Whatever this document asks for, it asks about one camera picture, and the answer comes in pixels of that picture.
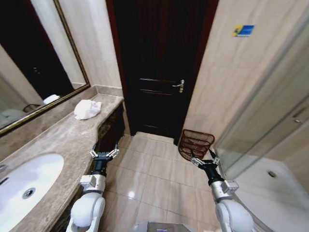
sink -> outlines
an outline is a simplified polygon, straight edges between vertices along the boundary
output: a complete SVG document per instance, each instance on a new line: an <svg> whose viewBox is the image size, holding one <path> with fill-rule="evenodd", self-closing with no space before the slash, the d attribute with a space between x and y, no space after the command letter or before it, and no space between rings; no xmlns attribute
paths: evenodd
<svg viewBox="0 0 309 232"><path fill-rule="evenodd" d="M1 232L10 231L35 207L57 180L63 164L59 154L41 155L0 179Z"/></svg>

wicker basket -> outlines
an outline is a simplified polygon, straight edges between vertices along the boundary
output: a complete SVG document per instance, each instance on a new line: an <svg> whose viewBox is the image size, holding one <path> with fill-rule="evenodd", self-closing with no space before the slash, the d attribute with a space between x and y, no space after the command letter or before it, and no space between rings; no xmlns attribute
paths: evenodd
<svg viewBox="0 0 309 232"><path fill-rule="evenodd" d="M196 158L202 159L214 141L215 137L212 134L193 130L183 130L178 151L181 156L188 161L190 161L192 157L191 151Z"/></svg>

gold mirror frame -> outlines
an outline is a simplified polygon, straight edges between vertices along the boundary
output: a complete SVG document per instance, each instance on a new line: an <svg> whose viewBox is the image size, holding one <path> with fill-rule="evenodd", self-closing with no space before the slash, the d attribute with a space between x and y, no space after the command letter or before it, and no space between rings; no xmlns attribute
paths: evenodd
<svg viewBox="0 0 309 232"><path fill-rule="evenodd" d="M40 109L32 112L31 114L29 115L26 115L24 116L23 118L19 119L19 120L16 120L14 122L12 122L11 124L7 125L7 126L4 126L3 128L0 129L0 137L6 135L7 133L11 132L12 130L26 124L27 122L35 119L37 116L43 114L44 112L54 108L55 106L65 102L66 100L70 99L71 97L75 96L76 94L84 91L85 89L89 88L90 87L90 83L89 83L89 80L88 80L88 77L87 77L87 74L86 74L86 71L84 69L84 66L82 64L82 60L78 54L78 51L77 51L77 48L76 48L76 45L75 45L75 42L73 40L73 37L72 37L72 34L70 32L70 29L69 29L69 26L66 22L66 19L64 17L64 14L63 14L63 11L61 9L61 6L60 6L60 3L59 3L59 0L54 0L54 4L55 4L55 7L58 11L58 14L59 14L59 17L61 19L61 22L62 22L62 25L66 31L66 34L67 34L67 37L69 39L69 42L71 44L71 47L73 49L73 52L75 54L75 57L77 59L77 62L78 62L78 65L83 73L83 76L84 76L84 79L86 81L86 84L76 90L74 90L72 93L62 97L62 98L59 98L57 99L56 101L53 101L52 103L48 104L48 105L45 105L43 107L41 107Z"/></svg>

mirror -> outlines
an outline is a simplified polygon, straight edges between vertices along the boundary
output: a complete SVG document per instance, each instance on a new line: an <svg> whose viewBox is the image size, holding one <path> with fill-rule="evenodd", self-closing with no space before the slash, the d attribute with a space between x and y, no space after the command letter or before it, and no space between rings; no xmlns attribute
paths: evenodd
<svg viewBox="0 0 309 232"><path fill-rule="evenodd" d="M2 3L0 136L89 87L57 1Z"/></svg>

blue sticker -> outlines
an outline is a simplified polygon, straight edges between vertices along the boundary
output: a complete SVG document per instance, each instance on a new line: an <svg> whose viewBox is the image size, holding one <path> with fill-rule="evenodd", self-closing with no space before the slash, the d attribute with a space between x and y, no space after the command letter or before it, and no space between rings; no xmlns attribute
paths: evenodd
<svg viewBox="0 0 309 232"><path fill-rule="evenodd" d="M253 28L254 25L236 25L233 31L233 37L249 37Z"/></svg>

